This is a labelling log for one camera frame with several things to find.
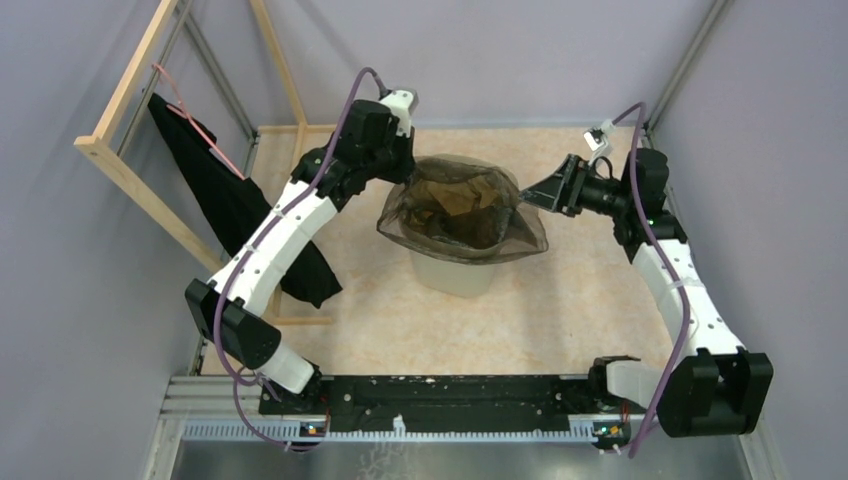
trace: black garment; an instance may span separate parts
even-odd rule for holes
[[[168,109],[153,94],[147,105],[156,127],[168,144],[180,172],[200,204],[203,215],[230,256],[235,255],[271,211],[253,180],[241,180],[210,151],[194,127]],[[195,122],[212,139],[205,125]],[[283,291],[316,308],[342,290],[333,270],[314,243],[309,242],[280,280]]]

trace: gray wall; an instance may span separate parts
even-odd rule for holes
[[[0,6],[4,480],[138,477],[167,380],[197,341],[182,292],[203,268],[72,146],[93,130],[156,4]],[[194,113],[243,156],[184,42],[172,60]],[[149,121],[135,145],[136,171],[204,227]]]
[[[766,405],[796,478],[844,478],[848,3],[736,2],[658,145],[727,323],[775,366]]]
[[[335,123],[371,65],[418,89],[420,126],[586,125],[655,101],[704,0],[267,0],[312,123]],[[251,118],[292,123],[247,2],[208,0],[198,19]],[[370,84],[363,88],[373,95]]]

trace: wire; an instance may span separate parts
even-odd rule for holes
[[[159,70],[159,73],[161,73],[162,76],[165,77],[165,80],[167,80],[168,83],[171,85],[171,90],[174,91],[174,96],[177,97],[177,104],[179,105],[180,111],[178,112],[171,105],[168,105],[168,108],[188,120],[188,123],[190,123],[191,126],[194,127],[195,130],[197,130],[197,133],[200,134],[200,136],[203,137],[204,140],[206,140],[206,143],[208,143],[209,146],[212,147],[212,150],[215,150],[215,153],[217,153],[218,157],[220,157],[221,160],[223,160],[224,163],[227,164],[230,170],[232,170],[233,174],[239,177],[240,180],[244,180],[244,174],[242,174],[238,167],[236,167],[235,164],[230,160],[230,158],[225,155],[220,148],[218,148],[218,145],[216,145],[215,142],[213,142],[212,139],[209,138],[208,135],[206,135],[206,132],[204,132],[203,129],[200,128],[200,125],[198,125],[197,122],[194,121],[194,117],[192,117],[191,114],[188,113],[188,108],[186,108],[185,102],[183,102],[183,97],[180,96],[180,91],[177,90],[177,83],[174,81],[173,78],[171,78],[171,75],[168,73],[167,70],[165,70],[165,67],[159,65],[158,63],[154,63],[153,68]]]
[[[598,168],[598,160],[607,164],[607,170],[609,171],[609,177],[608,178],[612,178],[612,162],[609,161],[609,158],[604,157],[604,156],[600,156],[600,157],[592,160],[592,165],[590,165],[592,172],[597,173],[596,169]]]
[[[287,205],[285,205],[282,210],[280,210],[280,215],[274,216],[270,222],[263,228],[257,235],[256,239],[251,244],[252,249],[246,249],[241,258],[237,261],[235,268],[233,268],[227,280],[224,282],[224,285],[221,288],[221,293],[218,296],[218,301],[215,304],[215,315],[212,321],[212,341],[215,344],[215,352],[218,354],[218,359],[221,361],[221,365],[224,367],[224,370],[227,374],[233,379],[233,398],[236,404],[236,411],[239,413],[239,418],[241,418],[242,422],[244,422],[245,426],[253,432],[257,437],[269,441],[275,445],[281,445],[288,448],[290,445],[285,444],[284,442],[280,442],[279,440],[274,440],[267,435],[262,434],[259,430],[257,430],[253,425],[250,424],[250,421],[247,419],[247,416],[244,414],[244,411],[241,409],[241,404],[238,400],[238,385],[256,385],[262,381],[261,375],[255,375],[252,380],[245,379],[241,376],[241,372],[244,368],[236,371],[232,365],[230,365],[229,360],[227,360],[227,356],[224,353],[224,346],[221,342],[221,316],[224,312],[224,304],[226,303],[226,299],[228,294],[230,293],[230,289],[233,287],[233,283],[235,283],[236,277],[241,274],[244,270],[244,265],[247,263],[248,259],[252,254],[253,250],[259,248],[259,245],[262,243],[262,240],[268,236],[271,230],[280,222],[283,216],[289,213],[292,209],[294,209],[300,202],[306,199],[315,189],[318,187],[318,184],[321,182],[321,179],[324,178],[324,174],[327,173],[327,169],[330,166],[331,160],[333,158],[333,152],[336,149],[336,144],[339,142],[339,135],[341,135],[342,126],[344,126],[344,121],[350,113],[350,108],[353,105],[353,101],[356,98],[356,92],[359,90],[359,86],[362,84],[362,79],[365,78],[365,74],[370,73],[371,76],[374,77],[374,80],[377,82],[378,87],[381,91],[381,96],[383,95],[383,91],[385,89],[385,85],[383,85],[382,80],[379,80],[379,76],[377,72],[374,71],[371,67],[365,67],[359,71],[356,75],[356,79],[353,81],[353,86],[350,89],[350,93],[348,94],[347,100],[345,101],[344,107],[342,107],[342,113],[339,116],[339,120],[336,123],[336,129],[333,131],[332,136],[330,137],[330,143],[327,145],[327,152],[324,155],[324,161],[321,163],[321,167],[318,169],[318,173],[315,174],[315,178],[309,183],[309,186],[300,193],[297,197],[292,199]]]
[[[633,191],[633,200],[634,205],[636,207],[636,214],[639,217],[639,223],[642,224],[642,229],[645,231],[645,235],[648,237],[648,242],[657,252],[657,255],[660,257],[660,261],[662,261],[663,265],[665,265],[666,270],[668,270],[668,274],[671,276],[672,283],[680,282],[680,275],[677,274],[677,270],[674,269],[674,265],[672,265],[671,261],[668,259],[668,255],[666,255],[665,251],[663,251],[660,246],[659,240],[657,240],[657,236],[654,235],[653,230],[651,229],[651,225],[648,223],[648,218],[645,215],[645,208],[642,206],[642,197],[639,194],[639,183],[636,178],[636,148],[639,144],[639,131],[643,123],[645,123],[645,110],[647,109],[645,102],[639,102],[632,107],[628,108],[621,115],[616,117],[615,120],[612,121],[613,125],[618,124],[622,120],[624,120],[628,115],[633,113],[636,109],[639,110],[639,115],[636,120],[636,128],[633,129],[633,138],[630,141],[630,165],[629,165],[629,175],[630,175],[630,188]],[[668,384],[668,379],[671,377],[671,372],[674,370],[674,365],[677,363],[677,359],[680,357],[680,353],[683,351],[683,345],[686,344],[686,339],[689,336],[689,314],[691,313],[691,305],[689,303],[689,296],[686,294],[686,289],[683,285],[678,283],[677,292],[680,294],[680,302],[682,304],[683,310],[683,320],[681,321],[680,332],[677,334],[677,340],[674,342],[674,346],[671,349],[671,355],[668,358],[668,362],[665,364],[665,368],[663,369],[662,375],[660,376],[660,381],[657,384],[657,389],[654,390],[654,395],[651,397],[651,403],[648,405],[648,410],[645,412],[645,418],[642,420],[642,424],[639,426],[639,432],[633,438],[633,442],[631,443],[630,451],[627,453],[629,458],[633,458],[636,456],[636,453],[639,451],[639,447],[642,442],[645,441],[645,438],[648,437],[648,434],[653,431],[652,422],[654,417],[657,414],[657,405],[659,404],[660,397],[662,396],[663,390],[665,390],[666,385]]]

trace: plastic bag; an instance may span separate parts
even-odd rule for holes
[[[377,231],[410,250],[469,265],[548,249],[536,208],[521,203],[508,174],[455,155],[417,160],[410,182],[389,192]]]

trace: purple cable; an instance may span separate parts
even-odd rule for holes
[[[668,274],[671,276],[672,282],[676,283],[680,281],[680,275],[677,274],[677,271],[674,269],[674,265],[672,265],[671,261],[668,259],[668,255],[665,254],[662,247],[660,246],[659,241],[657,240],[657,236],[654,235],[653,230],[651,230],[651,225],[648,223],[648,218],[645,215],[645,208],[642,206],[642,197],[639,195],[639,183],[636,179],[636,147],[639,144],[639,129],[642,124],[645,123],[645,110],[646,105],[645,102],[639,102],[632,107],[628,108],[621,115],[616,117],[615,120],[612,121],[613,125],[618,124],[625,117],[630,115],[634,110],[639,109],[639,116],[636,120],[636,127],[633,130],[633,139],[630,142],[630,188],[633,190],[633,200],[636,206],[636,213],[639,216],[639,222],[642,224],[642,229],[645,230],[645,234],[648,237],[648,241],[652,247],[657,251],[657,255],[660,257],[660,260],[665,265],[665,268],[668,270]],[[689,314],[690,314],[690,304],[689,304],[689,296],[686,294],[686,289],[683,285],[678,285],[677,291],[680,293],[680,302],[683,304],[683,321],[680,327],[680,333],[677,334],[677,340],[674,342],[674,347],[671,349],[671,356],[668,358],[668,362],[665,364],[665,368],[663,369],[662,375],[660,376],[660,381],[657,384],[657,389],[654,391],[653,397],[651,397],[651,403],[648,405],[648,410],[645,412],[645,417],[642,420],[642,424],[639,426],[639,432],[633,438],[633,441],[630,444],[630,451],[627,453],[629,458],[633,458],[636,456],[636,453],[639,451],[639,446],[642,442],[647,438],[648,433],[653,430],[653,426],[651,423],[654,420],[654,417],[657,413],[657,404],[659,404],[660,397],[662,396],[663,390],[665,390],[665,386],[668,384],[668,379],[671,377],[671,372],[674,370],[674,364],[677,363],[677,359],[680,357],[680,352],[683,351],[683,345],[686,344],[686,338],[689,335]]]
[[[333,135],[330,137],[330,143],[327,145],[327,153],[324,155],[324,161],[321,163],[321,167],[318,169],[318,173],[315,175],[315,178],[309,183],[309,187],[304,190],[300,195],[292,199],[288,205],[285,205],[282,210],[280,210],[280,215],[275,216],[268,222],[268,225],[256,235],[256,240],[251,244],[253,249],[259,248],[259,244],[262,243],[262,240],[268,236],[268,233],[279,223],[280,219],[283,215],[290,212],[294,207],[296,207],[300,202],[302,202],[306,197],[308,197],[315,189],[318,187],[318,183],[321,182],[321,179],[324,177],[324,174],[327,172],[327,168],[330,166],[330,161],[333,158],[333,152],[336,149],[336,144],[339,142],[339,135],[342,131],[342,126],[344,125],[344,121],[347,118],[347,115],[350,113],[350,108],[353,105],[353,100],[356,97],[356,92],[359,90],[359,85],[362,84],[362,79],[365,77],[366,73],[370,73],[371,76],[374,77],[374,81],[377,83],[377,87],[380,89],[380,96],[384,96],[388,91],[386,86],[383,84],[383,81],[380,79],[380,76],[377,75],[377,72],[374,71],[371,67],[365,67],[359,71],[356,75],[356,79],[353,82],[353,86],[350,89],[350,93],[347,96],[347,100],[345,101],[344,107],[342,108],[342,113],[339,116],[339,121],[336,123],[336,129],[333,132]],[[226,301],[227,295],[230,293],[230,289],[235,282],[236,276],[240,274],[240,272],[244,269],[244,265],[247,263],[247,260],[250,258],[251,251],[245,250],[244,256],[238,260],[235,268],[230,273],[230,276],[227,277],[227,280],[224,282],[224,286],[221,289],[221,294],[218,296],[218,302],[215,304],[215,316],[212,321],[212,340],[215,343],[215,351],[218,353],[218,359],[221,361],[221,365],[223,365],[224,370],[226,370],[227,374],[230,375],[233,379],[233,400],[236,405],[236,412],[238,412],[239,418],[244,422],[244,425],[257,437],[271,442],[274,445],[280,445],[286,448],[291,447],[290,444],[286,442],[280,442],[279,440],[275,440],[262,432],[260,432],[256,427],[251,425],[250,421],[247,419],[247,416],[244,413],[244,410],[241,408],[241,403],[238,398],[238,386],[245,385],[251,386],[256,385],[263,381],[263,377],[261,375],[256,375],[252,380],[246,380],[241,376],[241,371],[244,370],[242,367],[239,371],[233,369],[233,366],[230,365],[230,362],[227,360],[226,355],[224,354],[224,347],[221,344],[221,316],[224,312],[224,303]],[[307,449],[297,449],[292,448],[294,451],[308,451],[311,448]]]

